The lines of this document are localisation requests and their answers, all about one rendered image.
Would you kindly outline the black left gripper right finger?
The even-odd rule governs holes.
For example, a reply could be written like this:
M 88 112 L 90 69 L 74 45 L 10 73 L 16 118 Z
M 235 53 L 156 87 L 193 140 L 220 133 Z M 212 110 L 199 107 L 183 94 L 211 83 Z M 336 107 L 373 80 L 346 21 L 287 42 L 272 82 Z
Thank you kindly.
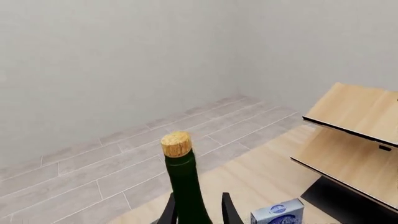
M 227 192 L 222 193 L 221 209 L 224 224 L 244 224 Z

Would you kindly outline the pale wooden cabinet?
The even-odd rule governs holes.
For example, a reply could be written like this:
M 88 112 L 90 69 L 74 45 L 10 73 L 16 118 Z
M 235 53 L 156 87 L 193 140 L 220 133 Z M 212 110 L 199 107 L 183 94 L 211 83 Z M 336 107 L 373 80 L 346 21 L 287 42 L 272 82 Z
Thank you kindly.
M 316 125 L 297 164 L 302 198 L 340 224 L 398 224 L 398 91 L 335 83 L 304 115 Z

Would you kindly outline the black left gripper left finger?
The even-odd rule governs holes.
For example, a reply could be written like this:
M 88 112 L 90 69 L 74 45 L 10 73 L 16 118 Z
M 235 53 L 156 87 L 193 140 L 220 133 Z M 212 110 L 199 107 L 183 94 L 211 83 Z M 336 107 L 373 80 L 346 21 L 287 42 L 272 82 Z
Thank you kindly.
M 171 193 L 160 218 L 152 222 L 152 224 L 177 224 L 177 218 L 174 194 Z

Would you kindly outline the blue and white printed box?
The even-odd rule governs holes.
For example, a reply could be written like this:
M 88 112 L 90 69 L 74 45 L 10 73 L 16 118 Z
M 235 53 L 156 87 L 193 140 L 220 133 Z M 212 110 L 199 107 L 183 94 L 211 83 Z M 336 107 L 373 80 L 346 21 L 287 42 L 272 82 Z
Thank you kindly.
M 297 198 L 251 212 L 251 224 L 302 224 L 304 204 Z

